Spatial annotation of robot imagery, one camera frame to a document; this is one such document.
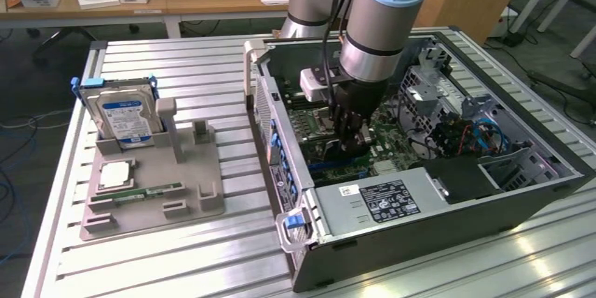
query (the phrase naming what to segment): aluminum extrusion table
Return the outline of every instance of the aluminum extrusion table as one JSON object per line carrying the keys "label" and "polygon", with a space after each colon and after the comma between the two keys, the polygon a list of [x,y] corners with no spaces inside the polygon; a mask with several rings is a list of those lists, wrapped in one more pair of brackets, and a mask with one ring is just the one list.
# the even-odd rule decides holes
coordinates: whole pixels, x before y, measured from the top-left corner
{"label": "aluminum extrusion table", "polygon": [[[441,31],[569,148],[596,167],[594,143],[457,31]],[[94,126],[76,103],[22,297],[544,297],[596,292],[596,185],[498,235],[317,291],[292,292],[242,104],[242,43],[260,36],[108,43],[84,77],[154,75],[177,127],[216,128],[226,213],[166,229],[81,241]],[[472,95],[468,71],[453,78]]]}

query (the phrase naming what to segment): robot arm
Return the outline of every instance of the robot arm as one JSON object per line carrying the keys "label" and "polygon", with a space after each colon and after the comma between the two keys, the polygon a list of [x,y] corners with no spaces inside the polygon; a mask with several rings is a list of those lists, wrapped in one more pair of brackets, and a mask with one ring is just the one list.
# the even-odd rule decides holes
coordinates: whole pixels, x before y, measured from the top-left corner
{"label": "robot arm", "polygon": [[[325,85],[313,83],[314,78],[321,76],[313,75],[310,69],[301,73],[301,88],[306,97],[326,96],[334,131],[341,149],[348,154],[358,155],[368,150],[368,122],[381,103],[388,78],[397,67],[422,1],[353,0],[340,65],[333,72],[333,78],[341,78],[341,81],[334,82],[334,90],[329,90],[333,91],[333,97],[324,91],[313,92],[314,87],[318,90],[325,88]],[[292,13],[300,9],[305,13],[304,7],[308,4],[314,6],[317,0],[290,0],[290,3],[289,20],[294,19]],[[329,17],[329,13],[313,16],[313,22],[318,20],[320,23],[324,17]]]}

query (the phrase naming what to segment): blue tab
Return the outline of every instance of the blue tab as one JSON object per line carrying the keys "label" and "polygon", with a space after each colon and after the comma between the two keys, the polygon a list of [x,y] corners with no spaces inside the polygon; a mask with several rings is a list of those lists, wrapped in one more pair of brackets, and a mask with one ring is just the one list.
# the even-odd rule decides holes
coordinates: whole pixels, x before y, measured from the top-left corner
{"label": "blue tab", "polygon": [[82,87],[90,89],[93,87],[104,87],[105,80],[102,78],[88,78],[82,82]]}
{"label": "blue tab", "polygon": [[274,133],[273,136],[270,137],[270,146],[276,145],[278,138],[280,138],[280,136],[277,135],[277,133]]}
{"label": "blue tab", "polygon": [[81,80],[77,77],[70,79],[70,91],[74,94],[76,98],[81,101],[82,106],[85,106],[85,102],[82,101],[81,93],[78,92],[78,84]]}
{"label": "blue tab", "polygon": [[294,228],[300,228],[304,226],[304,218],[300,214],[296,214],[294,216],[289,216],[284,220],[285,229],[293,230]]}

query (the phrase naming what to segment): blue cable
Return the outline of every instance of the blue cable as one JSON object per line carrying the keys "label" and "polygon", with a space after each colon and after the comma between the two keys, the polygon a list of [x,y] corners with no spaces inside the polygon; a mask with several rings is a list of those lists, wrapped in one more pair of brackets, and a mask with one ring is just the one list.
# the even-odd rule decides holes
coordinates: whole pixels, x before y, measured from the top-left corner
{"label": "blue cable", "polygon": [[25,206],[22,205],[22,200],[20,199],[18,193],[12,187],[12,184],[0,183],[10,192],[14,199],[14,202],[17,203],[18,211],[22,216],[22,224],[25,226],[25,237],[22,241],[20,242],[18,246],[12,250],[12,252],[4,256],[4,258],[0,260],[0,266],[4,264],[4,262],[8,261],[8,259],[12,257],[12,255],[17,254],[22,247],[26,245],[26,242],[30,240],[30,222],[29,217],[25,212]]}

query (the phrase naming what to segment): floor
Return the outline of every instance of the floor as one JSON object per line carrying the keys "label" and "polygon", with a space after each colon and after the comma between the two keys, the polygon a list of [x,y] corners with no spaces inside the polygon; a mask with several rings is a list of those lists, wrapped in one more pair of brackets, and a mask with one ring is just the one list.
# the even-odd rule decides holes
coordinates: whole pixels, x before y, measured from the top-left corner
{"label": "floor", "polygon": [[[550,0],[542,0],[540,9]],[[512,0],[510,5],[521,9],[526,0]],[[204,22],[198,25],[188,25],[184,37],[197,36],[208,33],[213,28],[212,35],[225,36],[246,33],[266,33],[270,29],[281,27],[282,19],[262,20],[229,20],[214,27],[216,22]],[[568,57],[570,50],[596,24],[596,14],[573,3],[568,3],[560,17],[554,20],[545,33],[536,33],[533,28],[529,33],[537,38],[538,44],[524,43],[516,48],[506,50],[517,58],[520,64],[528,70],[538,71],[577,87],[593,84],[593,78],[584,79],[585,69],[581,63]],[[128,27],[108,26],[92,27],[89,31],[100,40],[133,40],[165,38],[165,28],[160,24],[140,24],[140,32],[130,34]],[[24,30],[13,31],[12,37],[0,43],[0,122],[20,115],[40,115],[52,110],[72,107],[74,98],[69,92],[69,79],[78,76],[85,65],[88,52],[88,41],[81,36],[69,36],[60,42],[60,47],[46,51],[48,66],[37,68],[32,65],[29,53],[40,44],[42,38],[49,37],[54,29],[42,29],[37,39],[28,37]],[[498,41],[488,42],[492,46],[500,46]],[[501,51],[490,50],[490,54],[510,69],[522,80],[526,80],[524,71],[514,64],[513,59]],[[586,62],[596,63],[596,45],[592,44],[582,55]],[[536,91],[545,100],[560,110],[561,99],[556,92],[548,87],[537,86]],[[592,109],[581,101],[569,98],[569,111],[576,118],[589,118]],[[40,126],[49,126],[68,121],[68,113],[46,117],[40,121]],[[578,127],[596,139],[596,130],[584,125]],[[20,128],[6,133],[0,131],[0,153],[12,152],[21,139],[30,134],[30,128]],[[0,260],[20,245],[22,237],[29,231],[29,238],[17,251],[14,258],[0,264],[0,298],[18,297],[22,282],[29,265],[29,254],[34,245],[36,234],[45,210],[45,201],[54,177],[54,168],[60,157],[62,139],[66,128],[42,129],[36,134],[36,150],[29,155],[29,147],[18,154],[20,158],[28,159],[22,164],[8,170],[12,183],[25,209],[29,224],[22,224],[22,212],[14,207],[8,219],[0,223]],[[0,202],[0,218],[5,213],[8,201]]]}

